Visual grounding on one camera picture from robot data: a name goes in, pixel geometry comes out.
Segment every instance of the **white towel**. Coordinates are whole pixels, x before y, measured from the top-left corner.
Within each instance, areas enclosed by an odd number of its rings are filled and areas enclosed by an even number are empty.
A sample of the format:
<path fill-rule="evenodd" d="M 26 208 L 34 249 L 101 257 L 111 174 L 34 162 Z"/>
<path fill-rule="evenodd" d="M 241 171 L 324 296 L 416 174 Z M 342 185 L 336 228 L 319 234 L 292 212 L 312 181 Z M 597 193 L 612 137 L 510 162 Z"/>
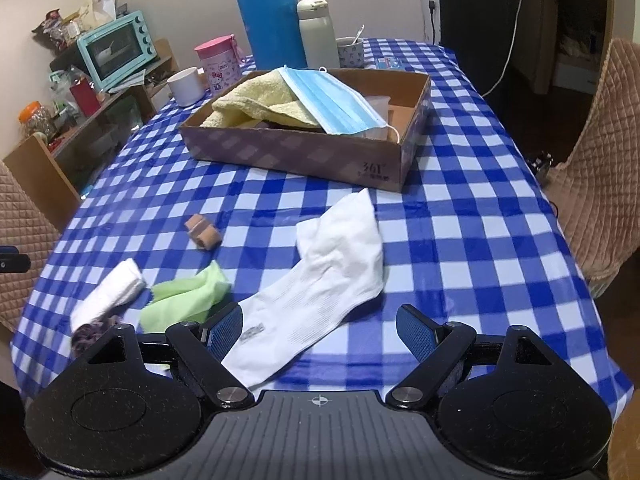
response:
<path fill-rule="evenodd" d="M 334 330 L 383 287 L 382 239 L 369 190 L 296 226 L 301 260 L 241 301 L 242 334 L 222 364 L 251 388 Z"/>
<path fill-rule="evenodd" d="M 133 259 L 120 262 L 84 301 L 76 305 L 71 313 L 71 333 L 86 323 L 97 321 L 114 306 L 134 300 L 145 287 L 145 279 Z"/>

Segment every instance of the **yellow towel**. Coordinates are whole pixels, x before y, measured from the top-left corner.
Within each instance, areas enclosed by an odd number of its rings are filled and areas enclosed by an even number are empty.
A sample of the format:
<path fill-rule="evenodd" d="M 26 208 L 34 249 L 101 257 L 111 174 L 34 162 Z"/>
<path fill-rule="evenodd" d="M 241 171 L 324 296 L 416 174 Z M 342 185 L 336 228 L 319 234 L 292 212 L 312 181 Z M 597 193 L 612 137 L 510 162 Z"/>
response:
<path fill-rule="evenodd" d="M 245 81 L 213 101 L 211 107 L 213 113 L 202 123 L 208 128 L 247 126 L 265 120 L 301 128 L 319 126 L 277 70 Z"/>

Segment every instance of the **white mug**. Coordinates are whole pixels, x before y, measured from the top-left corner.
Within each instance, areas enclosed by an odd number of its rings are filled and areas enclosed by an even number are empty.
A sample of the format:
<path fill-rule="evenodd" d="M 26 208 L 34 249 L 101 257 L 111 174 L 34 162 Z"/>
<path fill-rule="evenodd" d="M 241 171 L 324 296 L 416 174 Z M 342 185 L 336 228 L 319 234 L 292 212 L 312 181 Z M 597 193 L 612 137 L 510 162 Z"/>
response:
<path fill-rule="evenodd" d="M 205 88 L 194 66 L 181 70 L 166 80 L 178 106 L 191 106 L 204 95 Z"/>

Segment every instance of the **mug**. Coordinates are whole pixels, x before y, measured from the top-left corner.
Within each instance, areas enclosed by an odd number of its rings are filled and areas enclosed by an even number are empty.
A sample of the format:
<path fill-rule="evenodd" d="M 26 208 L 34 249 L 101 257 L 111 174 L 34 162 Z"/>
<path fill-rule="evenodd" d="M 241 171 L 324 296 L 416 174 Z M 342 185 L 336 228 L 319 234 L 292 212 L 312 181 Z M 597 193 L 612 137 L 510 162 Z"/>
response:
<path fill-rule="evenodd" d="M 180 70 L 166 80 L 178 106 L 186 107 L 196 103 L 204 95 L 205 88 L 200 82 L 198 69 L 194 66 Z"/>
<path fill-rule="evenodd" d="M 355 37 L 338 38 L 335 43 L 338 46 L 338 57 L 340 58 L 340 68 L 363 68 L 364 67 L 364 40 L 358 38 L 355 45 L 352 45 Z"/>

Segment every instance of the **green cloth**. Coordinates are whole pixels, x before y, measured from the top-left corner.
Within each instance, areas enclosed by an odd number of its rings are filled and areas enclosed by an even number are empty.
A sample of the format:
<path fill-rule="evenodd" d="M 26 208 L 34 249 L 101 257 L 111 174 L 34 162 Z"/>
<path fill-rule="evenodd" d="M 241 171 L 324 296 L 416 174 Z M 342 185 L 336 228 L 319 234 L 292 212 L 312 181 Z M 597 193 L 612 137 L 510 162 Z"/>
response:
<path fill-rule="evenodd" d="M 158 283 L 151 287 L 153 300 L 140 311 L 140 325 L 145 333 L 156 333 L 181 321 L 202 323 L 230 288 L 215 260 L 193 278 Z"/>

